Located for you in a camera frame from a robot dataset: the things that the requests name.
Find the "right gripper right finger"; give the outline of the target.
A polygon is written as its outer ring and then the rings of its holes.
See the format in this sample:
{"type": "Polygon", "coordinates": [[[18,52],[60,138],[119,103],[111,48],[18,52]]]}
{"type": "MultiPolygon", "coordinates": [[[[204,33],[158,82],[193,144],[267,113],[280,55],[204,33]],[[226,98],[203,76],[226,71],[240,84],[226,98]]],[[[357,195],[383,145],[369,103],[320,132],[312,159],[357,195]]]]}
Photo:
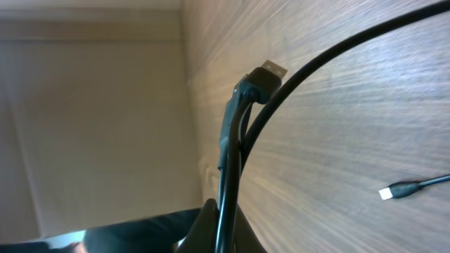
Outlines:
{"type": "Polygon", "coordinates": [[[236,253],[267,253],[240,206],[237,206],[236,210],[234,243],[236,253]]]}

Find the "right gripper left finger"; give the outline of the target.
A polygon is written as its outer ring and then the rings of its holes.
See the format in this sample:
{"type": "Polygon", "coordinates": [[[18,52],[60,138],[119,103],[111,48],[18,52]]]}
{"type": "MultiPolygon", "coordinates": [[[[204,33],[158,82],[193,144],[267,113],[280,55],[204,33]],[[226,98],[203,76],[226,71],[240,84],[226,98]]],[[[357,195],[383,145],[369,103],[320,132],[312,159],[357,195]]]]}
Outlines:
{"type": "Polygon", "coordinates": [[[208,199],[176,253],[214,253],[219,223],[217,201],[208,199]]]}

